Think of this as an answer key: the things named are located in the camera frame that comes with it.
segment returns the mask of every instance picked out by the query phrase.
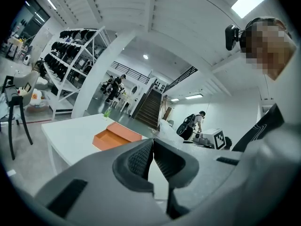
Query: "cable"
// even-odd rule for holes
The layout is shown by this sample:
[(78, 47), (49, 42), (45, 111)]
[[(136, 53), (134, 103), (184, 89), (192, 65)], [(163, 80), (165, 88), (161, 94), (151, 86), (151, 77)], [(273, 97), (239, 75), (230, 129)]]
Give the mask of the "cable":
[(265, 83), (266, 83), (266, 85), (267, 85), (268, 96), (269, 96), (269, 87), (268, 87), (267, 78), (265, 77), (265, 74), (264, 74), (264, 78), (265, 78)]
[(207, 109), (206, 109), (206, 111), (205, 111), (205, 113), (206, 113), (206, 114), (207, 114), (207, 110), (208, 110), (208, 108), (209, 108), (209, 105), (210, 105), (210, 102), (211, 102), (211, 98), (212, 98), (212, 95), (211, 95), (211, 97), (210, 97), (210, 100), (209, 100), (209, 103), (208, 103)]

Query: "pillar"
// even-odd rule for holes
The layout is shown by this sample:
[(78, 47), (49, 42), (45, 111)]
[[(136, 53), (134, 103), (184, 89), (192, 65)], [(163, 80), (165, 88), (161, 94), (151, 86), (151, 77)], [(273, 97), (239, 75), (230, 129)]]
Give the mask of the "pillar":
[(135, 36), (135, 30), (122, 32), (99, 56), (79, 91), (71, 118), (78, 118), (84, 115), (84, 112), (88, 108), (93, 94), (95, 93), (100, 81), (102, 81), (102, 78), (109, 69), (110, 65), (121, 53), (122, 49), (127, 46)]

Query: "shelf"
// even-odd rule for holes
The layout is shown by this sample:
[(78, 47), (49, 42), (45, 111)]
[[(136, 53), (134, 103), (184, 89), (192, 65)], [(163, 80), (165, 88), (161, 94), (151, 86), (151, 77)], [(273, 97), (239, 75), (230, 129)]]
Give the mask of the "shelf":
[[(70, 42), (63, 42), (63, 41), (57, 41), (58, 43), (64, 43), (64, 44), (69, 44), (69, 45), (74, 45), (76, 47), (84, 47), (85, 45), (81, 45), (81, 44), (77, 44), (77, 43), (70, 43)], [(85, 48), (84, 51), (82, 53), (85, 53), (85, 55), (90, 56), (91, 58), (93, 58), (93, 55), (90, 53), (90, 51)]]
[(88, 28), (71, 28), (71, 29), (65, 29), (64, 31), (83, 31), (83, 30), (89, 30), (89, 31), (98, 31), (99, 29), (88, 29)]
[(55, 103), (57, 103), (55, 114), (67, 114), (72, 113), (73, 105), (67, 100), (57, 101), (56, 95), (51, 93), (51, 91), (46, 91), (46, 95), (49, 97), (49, 106), (54, 110)]
[(77, 47), (83, 47), (83, 45), (78, 44), (78, 43), (70, 43), (70, 42), (64, 42), (64, 41), (57, 41), (58, 43), (64, 43), (64, 44), (69, 44), (69, 45), (74, 45)]
[(76, 69), (76, 68), (74, 68), (74, 67), (72, 67), (72, 70), (76, 71), (77, 73), (80, 73), (81, 75), (83, 75), (83, 76), (85, 76), (85, 77), (88, 76), (87, 74), (83, 73), (82, 71), (79, 71), (78, 69)]
[(60, 63), (62, 63), (63, 65), (65, 65), (67, 68), (70, 67), (70, 64), (67, 64), (66, 62), (64, 62), (63, 60), (61, 60), (58, 56), (55, 56), (54, 54), (50, 53), (50, 55), (55, 58), (57, 61), (59, 61)]
[[(55, 58), (57, 61), (61, 62), (63, 65), (65, 65), (67, 68), (70, 67), (69, 64), (67, 64), (66, 62), (64, 62), (63, 60), (61, 60), (59, 57), (55, 56), (54, 54), (51, 54), (51, 56), (53, 58)], [(77, 73), (80, 73), (81, 75), (87, 77), (87, 74), (83, 73), (82, 71), (79, 71), (77, 68), (75, 67), (71, 67), (72, 70), (76, 71)]]
[[(44, 63), (44, 67), (51, 79), (51, 81), (54, 83), (54, 85), (59, 89), (62, 86), (62, 83), (60, 82), (61, 79), (57, 78), (57, 75), (55, 73), (53, 73), (53, 71), (50, 69), (49, 65), (47, 65), (47, 63)], [(66, 91), (70, 91), (70, 92), (74, 92), (76, 90), (78, 90), (74, 85), (72, 85), (70, 83), (70, 81), (66, 80), (62, 90), (66, 90)]]

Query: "black chair leg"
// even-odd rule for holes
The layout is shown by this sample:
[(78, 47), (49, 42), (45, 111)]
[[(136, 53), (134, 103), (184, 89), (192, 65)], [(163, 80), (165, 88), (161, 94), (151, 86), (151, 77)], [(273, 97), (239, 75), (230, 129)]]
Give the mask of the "black chair leg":
[(8, 139), (9, 139), (9, 148), (10, 148), (11, 158), (14, 160), (15, 154), (14, 154), (14, 149), (13, 149), (13, 139), (11, 136), (11, 122), (13, 120), (13, 111), (14, 111), (14, 106), (11, 105), (9, 108), (9, 116), (8, 116)]
[(32, 139), (29, 135), (29, 132), (28, 132), (28, 129), (27, 129), (27, 125), (26, 125), (26, 121), (25, 121), (25, 116), (24, 116), (24, 111), (23, 111), (23, 102), (20, 103), (20, 113), (21, 113), (21, 119), (22, 119), (22, 122), (23, 122), (23, 125), (24, 125), (24, 129), (25, 129), (25, 132), (26, 132), (26, 135), (27, 135), (27, 138), (30, 142), (30, 145), (32, 145)]

